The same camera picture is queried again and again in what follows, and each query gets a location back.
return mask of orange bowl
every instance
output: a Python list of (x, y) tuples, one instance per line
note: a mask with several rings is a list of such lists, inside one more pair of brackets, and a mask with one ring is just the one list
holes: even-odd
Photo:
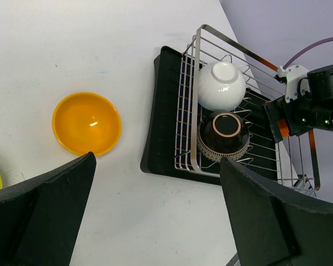
[(83, 155), (92, 151), (105, 154), (117, 143), (121, 119), (116, 108), (95, 93), (74, 93), (55, 108), (52, 128), (59, 143), (68, 151)]

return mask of dish rack tray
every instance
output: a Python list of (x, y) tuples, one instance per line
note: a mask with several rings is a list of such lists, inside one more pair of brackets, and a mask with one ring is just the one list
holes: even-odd
[[(202, 119), (211, 113), (198, 104), (199, 70), (207, 63), (215, 61), (235, 64), (246, 81), (246, 94), (233, 112), (248, 122), (250, 145), (238, 162), (282, 185), (305, 191), (318, 190), (320, 180), (313, 132), (309, 132), (307, 145), (311, 152), (313, 173), (308, 175), (305, 173), (302, 157), (304, 144), (301, 144), (301, 139), (296, 136), (288, 137), (276, 144), (266, 129), (261, 106), (266, 101), (281, 97), (282, 91), (285, 91), (284, 85), (274, 78), (277, 67), (208, 25), (197, 30), (181, 55), (175, 122), (175, 169), (219, 177), (219, 163), (204, 157), (196, 145), (197, 127)], [(294, 146), (297, 149), (297, 170), (301, 174), (296, 173), (293, 165), (291, 149)]]

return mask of metal dish rack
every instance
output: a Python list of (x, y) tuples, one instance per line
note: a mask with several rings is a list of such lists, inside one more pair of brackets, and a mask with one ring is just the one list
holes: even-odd
[[(248, 55), (250, 59), (246, 60), (244, 54)], [(274, 71), (276, 71), (277, 67), (208, 25), (202, 25), (197, 30), (196, 35), (193, 36), (191, 43), (187, 46), (181, 59), (175, 133), (175, 168), (177, 170), (219, 177), (219, 163), (209, 161), (205, 158), (196, 145), (197, 127), (207, 115), (207, 112), (209, 112), (198, 105), (199, 69), (207, 63), (216, 60), (229, 61), (235, 64), (243, 73), (248, 87), (241, 105), (233, 111), (238, 115), (242, 115), (242, 118), (248, 123), (251, 138), (246, 154), (238, 162), (252, 169), (257, 168), (262, 171), (272, 171), (273, 174), (275, 173), (273, 180), (277, 180), (282, 185), (301, 190), (303, 193), (318, 190), (320, 188), (320, 181), (312, 131), (309, 132), (308, 146), (312, 159), (312, 175), (305, 173), (302, 157), (302, 146), (304, 144), (301, 144), (299, 137), (288, 137), (286, 141), (274, 144), (274, 148), (252, 142), (254, 136), (271, 141), (270, 138), (262, 134), (256, 134), (254, 127), (263, 126), (248, 121), (247, 117), (252, 113), (251, 107), (257, 106), (259, 108), (268, 99), (275, 100), (284, 94), (281, 93), (281, 91), (285, 91), (284, 85), (274, 79), (276, 74)], [(262, 80), (254, 78), (253, 71), (261, 73), (264, 78)], [(298, 142), (299, 157), (297, 157), (296, 163), (298, 164), (297, 169), (300, 169), (301, 172), (299, 175), (296, 174), (293, 167), (293, 154), (291, 152), (295, 141)], [(258, 151), (259, 149), (270, 150), (275, 154), (275, 157), (266, 157), (252, 153), (252, 149), (255, 146)], [(256, 163), (254, 158), (271, 160), (276, 164), (276, 167), (263, 167)]]

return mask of white bracket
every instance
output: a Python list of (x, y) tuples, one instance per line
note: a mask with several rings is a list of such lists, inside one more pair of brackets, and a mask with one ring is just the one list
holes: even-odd
[[(286, 94), (285, 101), (290, 102), (291, 99), (297, 99), (297, 84), (300, 79), (307, 77), (308, 69), (304, 68), (302, 65), (292, 65), (287, 69), (283, 69), (280, 66), (277, 69), (277, 74), (279, 77), (286, 77)], [(301, 82), (300, 93), (305, 95), (306, 91), (310, 92), (309, 82), (307, 79), (304, 79)]]

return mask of dish rack frame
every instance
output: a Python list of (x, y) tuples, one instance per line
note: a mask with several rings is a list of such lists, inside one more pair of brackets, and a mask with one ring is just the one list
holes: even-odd
[[(206, 44), (204, 46), (207, 48), (207, 50), (203, 47), (201, 48), (201, 44)], [(263, 66), (266, 67), (267, 71), (265, 71), (263, 68), (260, 68), (260, 66), (257, 66), (254, 63), (246, 60), (244, 58), (244, 54), (261, 63)], [(259, 98), (263, 101), (263, 103), (265, 103), (267, 101), (267, 98), (275, 100), (276, 98), (283, 96), (283, 94), (278, 90), (274, 89), (271, 85), (268, 85), (263, 80), (255, 78), (252, 74), (251, 67), (253, 68), (253, 70), (255, 69), (257, 70), (257, 72), (265, 75), (265, 79), (271, 78), (272, 80), (275, 80), (274, 76), (276, 75), (276, 71), (278, 68), (274, 64), (271, 64), (264, 58), (256, 55), (255, 53), (246, 49), (239, 43), (220, 33), (218, 30), (204, 24), (196, 31), (196, 35), (193, 36), (191, 43), (187, 45), (185, 52), (182, 54), (178, 91), (178, 111), (176, 116), (175, 132), (175, 169), (201, 175), (219, 177), (219, 173), (217, 173), (216, 171), (210, 171), (210, 169), (217, 163), (209, 162), (209, 165), (204, 165), (203, 161), (205, 161), (206, 158), (198, 150), (196, 144), (197, 127), (205, 116), (205, 109), (198, 104), (199, 70), (205, 64), (211, 63), (207, 62), (206, 59), (203, 59), (201, 57), (211, 59), (213, 61), (228, 61), (231, 63), (234, 63), (236, 59), (238, 62), (240, 62), (240, 64), (236, 65), (236, 67), (239, 71), (242, 72), (248, 88), (241, 106), (233, 110), (233, 112), (239, 115), (242, 114), (243, 119), (248, 124), (250, 131), (250, 145), (247, 149), (246, 154), (241, 159), (237, 160), (237, 162), (242, 163), (245, 166), (264, 168), (259, 165), (252, 164), (254, 160), (252, 160), (251, 157), (254, 158), (254, 156), (260, 156), (262, 157), (262, 160), (274, 160), (274, 158), (254, 155), (251, 153), (254, 145), (257, 145), (257, 147), (260, 146), (258, 144), (252, 143), (251, 141), (251, 138), (255, 134), (252, 132), (251, 127), (260, 125), (247, 121), (246, 118), (248, 115), (251, 114), (251, 110), (250, 108), (246, 108), (246, 106), (254, 104), (251, 102), (251, 97), (249, 96), (252, 96), (253, 98), (257, 97), (257, 99)], [(258, 94), (255, 94), (254, 92), (260, 93), (264, 96), (266, 95), (266, 97), (259, 97), (257, 96)], [(278, 96), (274, 97), (269, 92), (276, 93)], [(302, 158), (302, 145), (300, 137), (287, 137), (287, 152), (283, 142), (275, 144), (274, 149), (265, 146), (262, 147), (262, 149), (271, 149), (276, 154), (276, 169), (264, 169), (268, 171), (276, 171), (276, 179), (278, 183), (300, 190), (302, 193), (312, 194), (313, 191), (317, 191), (320, 188), (320, 176), (313, 131), (309, 131), (308, 135), (313, 176), (308, 176), (304, 171), (304, 161)], [(300, 175), (296, 174), (292, 165), (292, 139), (297, 139), (299, 143), (302, 172)]]

